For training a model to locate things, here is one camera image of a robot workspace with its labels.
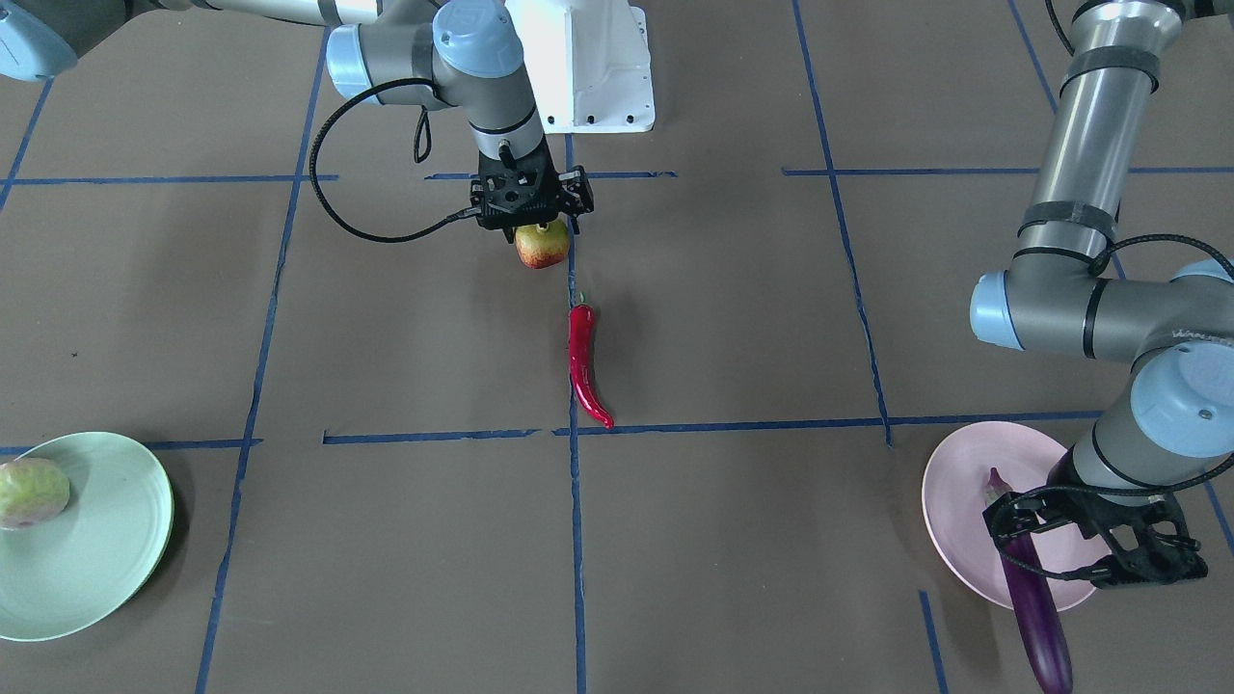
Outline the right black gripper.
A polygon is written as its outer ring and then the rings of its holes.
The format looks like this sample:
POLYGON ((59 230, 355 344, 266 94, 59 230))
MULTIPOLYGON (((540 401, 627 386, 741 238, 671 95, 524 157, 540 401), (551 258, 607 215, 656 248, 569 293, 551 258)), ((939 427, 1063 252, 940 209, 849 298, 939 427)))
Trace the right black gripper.
POLYGON ((563 180, 548 144, 505 161, 479 154, 470 203, 479 210, 478 224, 489 231, 550 224, 566 215, 570 232, 580 233, 578 219, 595 210, 587 170, 573 165, 563 180))

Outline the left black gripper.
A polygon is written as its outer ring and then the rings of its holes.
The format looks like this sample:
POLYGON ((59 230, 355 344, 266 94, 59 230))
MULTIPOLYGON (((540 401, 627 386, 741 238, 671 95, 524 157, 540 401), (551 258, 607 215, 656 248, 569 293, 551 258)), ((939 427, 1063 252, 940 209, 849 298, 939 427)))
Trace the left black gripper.
POLYGON ((1190 527, 1174 491, 1161 487, 1111 487, 1088 483, 1081 475, 1081 461, 1095 461, 1093 454, 1071 445, 1053 466, 1046 478, 1046 524, 1076 524, 1085 538, 1111 533, 1117 527, 1129 527, 1137 533, 1159 533, 1162 538, 1190 538, 1190 527))

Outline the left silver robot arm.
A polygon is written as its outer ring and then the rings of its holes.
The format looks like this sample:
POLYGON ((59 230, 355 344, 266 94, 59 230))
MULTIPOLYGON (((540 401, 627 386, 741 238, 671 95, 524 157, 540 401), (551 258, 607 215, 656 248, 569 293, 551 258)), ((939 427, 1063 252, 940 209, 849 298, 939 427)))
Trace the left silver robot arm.
POLYGON ((1113 268, 1134 245, 1187 242, 1180 232, 1124 240, 1118 215, 1162 58, 1187 23, 1230 12, 1229 1, 1076 10, 1016 254, 971 296, 971 328, 983 342, 1129 368, 1127 387, 1050 474, 1060 512, 1086 537, 1232 458, 1232 262, 1202 246, 1204 261, 1169 280, 1130 280, 1113 268))

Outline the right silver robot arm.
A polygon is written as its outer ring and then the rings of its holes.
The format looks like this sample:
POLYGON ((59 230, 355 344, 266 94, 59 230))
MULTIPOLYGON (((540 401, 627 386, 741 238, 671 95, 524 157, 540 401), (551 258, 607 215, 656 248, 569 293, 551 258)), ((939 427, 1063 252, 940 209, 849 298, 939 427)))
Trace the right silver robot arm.
POLYGON ((132 19, 194 7, 328 30, 326 67, 346 101, 313 136, 308 182, 323 211, 353 236, 406 243, 475 219, 512 243, 520 226, 594 211, 586 170, 560 173, 552 161, 524 44, 502 1, 1 1, 2 75, 51 82, 132 19), (417 163, 431 153, 428 115, 462 109, 478 146, 468 207, 397 237, 344 224, 320 185, 317 159, 329 130, 362 104, 422 109, 417 163))

